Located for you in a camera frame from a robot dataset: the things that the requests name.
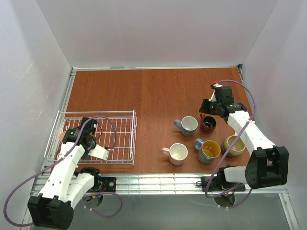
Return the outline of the orange brown mug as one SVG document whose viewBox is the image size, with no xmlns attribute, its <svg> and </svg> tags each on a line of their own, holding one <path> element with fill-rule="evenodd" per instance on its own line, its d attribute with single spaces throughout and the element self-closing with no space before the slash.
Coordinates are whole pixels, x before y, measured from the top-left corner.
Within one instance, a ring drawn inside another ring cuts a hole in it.
<svg viewBox="0 0 307 230">
<path fill-rule="evenodd" d="M 216 128 L 216 120 L 212 116 L 200 114 L 201 118 L 201 130 L 206 133 L 211 133 Z"/>
</svg>

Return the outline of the salmon pink cup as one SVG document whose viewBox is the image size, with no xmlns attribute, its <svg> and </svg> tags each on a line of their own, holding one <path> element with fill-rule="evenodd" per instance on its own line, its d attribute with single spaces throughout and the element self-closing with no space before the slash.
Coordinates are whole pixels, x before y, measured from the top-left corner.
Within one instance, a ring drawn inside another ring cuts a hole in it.
<svg viewBox="0 0 307 230">
<path fill-rule="evenodd" d="M 60 142 L 63 141 L 64 137 L 65 137 L 65 134 L 66 134 L 66 131 L 62 132 L 60 135 L 59 135 L 59 140 Z"/>
</svg>

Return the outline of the light blue mug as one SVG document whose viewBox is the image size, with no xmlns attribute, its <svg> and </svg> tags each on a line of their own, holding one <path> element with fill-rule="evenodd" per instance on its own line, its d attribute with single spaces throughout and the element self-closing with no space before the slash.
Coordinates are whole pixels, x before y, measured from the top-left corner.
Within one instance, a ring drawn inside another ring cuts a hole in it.
<svg viewBox="0 0 307 230">
<path fill-rule="evenodd" d="M 198 121 L 192 116 L 186 116 L 182 120 L 175 119 L 174 125 L 181 131 L 182 135 L 192 136 L 198 127 Z"/>
</svg>

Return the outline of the blue bear mug yellow inside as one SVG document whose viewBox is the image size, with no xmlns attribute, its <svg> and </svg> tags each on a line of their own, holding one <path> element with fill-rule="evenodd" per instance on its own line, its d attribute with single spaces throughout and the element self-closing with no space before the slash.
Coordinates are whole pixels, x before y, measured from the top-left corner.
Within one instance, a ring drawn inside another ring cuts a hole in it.
<svg viewBox="0 0 307 230">
<path fill-rule="evenodd" d="M 221 153 L 221 148 L 213 140 L 195 139 L 194 148 L 198 151 L 197 159 L 201 164 L 210 165 Z"/>
</svg>

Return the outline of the beige round mug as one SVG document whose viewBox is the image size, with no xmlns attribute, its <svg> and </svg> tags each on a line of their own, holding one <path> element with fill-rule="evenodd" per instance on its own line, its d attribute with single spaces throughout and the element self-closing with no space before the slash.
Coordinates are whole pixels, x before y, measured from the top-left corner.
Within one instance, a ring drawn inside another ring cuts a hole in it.
<svg viewBox="0 0 307 230">
<path fill-rule="evenodd" d="M 236 135 L 232 135 L 227 137 L 222 144 L 222 149 L 224 152 L 233 144 L 234 140 L 236 139 Z M 227 154 L 228 157 L 235 158 L 242 155 L 246 146 L 243 141 L 239 138 L 238 141 L 233 145 L 230 149 L 229 153 Z"/>
</svg>

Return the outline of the pink faceted mug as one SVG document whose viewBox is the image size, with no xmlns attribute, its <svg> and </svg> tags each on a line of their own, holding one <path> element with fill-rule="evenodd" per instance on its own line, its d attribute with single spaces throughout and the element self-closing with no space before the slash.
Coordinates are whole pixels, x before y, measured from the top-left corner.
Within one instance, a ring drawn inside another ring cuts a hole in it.
<svg viewBox="0 0 307 230">
<path fill-rule="evenodd" d="M 167 155 L 173 165 L 181 165 L 188 156 L 188 149 L 184 144 L 174 143 L 170 148 L 162 148 L 162 153 Z"/>
</svg>

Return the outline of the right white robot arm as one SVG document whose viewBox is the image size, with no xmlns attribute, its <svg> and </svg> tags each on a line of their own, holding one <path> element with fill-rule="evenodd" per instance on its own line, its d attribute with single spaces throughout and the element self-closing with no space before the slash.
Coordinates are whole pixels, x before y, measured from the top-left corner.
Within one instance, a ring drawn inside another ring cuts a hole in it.
<svg viewBox="0 0 307 230">
<path fill-rule="evenodd" d="M 212 85 L 210 99 L 203 100 L 199 112 L 218 115 L 240 136 L 250 158 L 247 166 L 220 168 L 222 183 L 248 184 L 252 189 L 287 183 L 289 153 L 276 146 L 256 126 L 242 103 L 235 103 L 230 86 Z"/>
</svg>

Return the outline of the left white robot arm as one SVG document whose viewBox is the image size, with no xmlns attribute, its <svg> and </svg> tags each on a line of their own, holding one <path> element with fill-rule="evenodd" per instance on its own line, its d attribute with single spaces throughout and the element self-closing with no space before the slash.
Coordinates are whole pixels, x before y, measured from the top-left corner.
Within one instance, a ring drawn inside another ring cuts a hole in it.
<svg viewBox="0 0 307 230">
<path fill-rule="evenodd" d="M 102 182 L 96 168 L 81 170 L 75 182 L 70 183 L 80 158 L 88 157 L 91 150 L 101 150 L 93 137 L 97 125 L 96 120 L 84 117 L 80 127 L 68 129 L 64 134 L 58 157 L 60 163 L 54 165 L 38 196 L 31 196 L 28 201 L 34 225 L 68 229 L 74 208 L 85 193 L 101 191 Z"/>
</svg>

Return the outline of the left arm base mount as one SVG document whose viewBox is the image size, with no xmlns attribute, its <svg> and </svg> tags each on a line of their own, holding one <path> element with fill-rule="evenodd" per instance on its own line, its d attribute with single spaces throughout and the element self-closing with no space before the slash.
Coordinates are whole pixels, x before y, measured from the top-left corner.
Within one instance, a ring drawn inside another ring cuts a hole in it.
<svg viewBox="0 0 307 230">
<path fill-rule="evenodd" d="M 116 177 L 102 177 L 100 185 L 94 189 L 90 189 L 87 193 L 115 192 L 116 183 Z M 103 195 L 92 195 L 89 197 L 83 197 L 83 203 L 85 206 L 94 208 L 101 205 L 101 203 L 103 202 L 103 198 Z"/>
</svg>

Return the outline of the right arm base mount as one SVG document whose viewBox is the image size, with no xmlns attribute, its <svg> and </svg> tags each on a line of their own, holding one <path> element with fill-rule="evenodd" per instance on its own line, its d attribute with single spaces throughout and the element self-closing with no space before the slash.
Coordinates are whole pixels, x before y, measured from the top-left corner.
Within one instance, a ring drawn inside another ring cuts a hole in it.
<svg viewBox="0 0 307 230">
<path fill-rule="evenodd" d="M 196 186 L 201 187 L 201 190 L 205 192 L 205 187 L 209 181 L 209 178 L 210 178 L 209 176 L 201 177 L 201 180 L 196 182 Z M 227 189 L 232 188 L 235 185 L 236 185 L 235 183 L 220 182 L 216 177 L 214 177 L 211 184 L 209 185 L 208 191 L 220 193 L 226 191 Z M 244 192 L 245 190 L 246 190 L 245 185 L 242 184 L 240 187 L 237 187 L 235 190 L 228 192 L 223 196 L 214 198 L 214 200 L 218 205 L 232 207 L 235 203 L 235 191 Z"/>
</svg>

